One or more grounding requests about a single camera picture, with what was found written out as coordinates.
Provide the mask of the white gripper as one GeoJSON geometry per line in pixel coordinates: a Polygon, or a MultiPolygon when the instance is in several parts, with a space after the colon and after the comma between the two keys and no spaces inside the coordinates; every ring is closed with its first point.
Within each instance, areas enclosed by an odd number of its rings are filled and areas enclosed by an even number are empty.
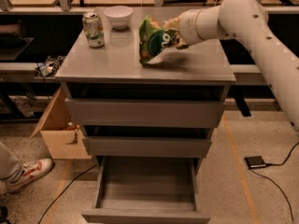
{"type": "Polygon", "coordinates": [[[197,18],[200,9],[190,9],[183,12],[179,17],[163,22],[163,28],[167,30],[179,31],[180,36],[175,35],[172,46],[176,49],[187,49],[188,45],[195,45],[203,41],[197,31],[197,18]]]}

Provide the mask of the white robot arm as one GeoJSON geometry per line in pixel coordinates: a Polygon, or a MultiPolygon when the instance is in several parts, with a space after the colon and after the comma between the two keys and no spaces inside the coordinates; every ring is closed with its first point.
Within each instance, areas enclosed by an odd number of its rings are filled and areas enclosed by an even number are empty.
{"type": "Polygon", "coordinates": [[[226,36],[241,43],[299,131],[299,58],[272,33],[267,12],[256,0],[223,0],[216,7],[184,11],[170,22],[188,46],[226,36]]]}

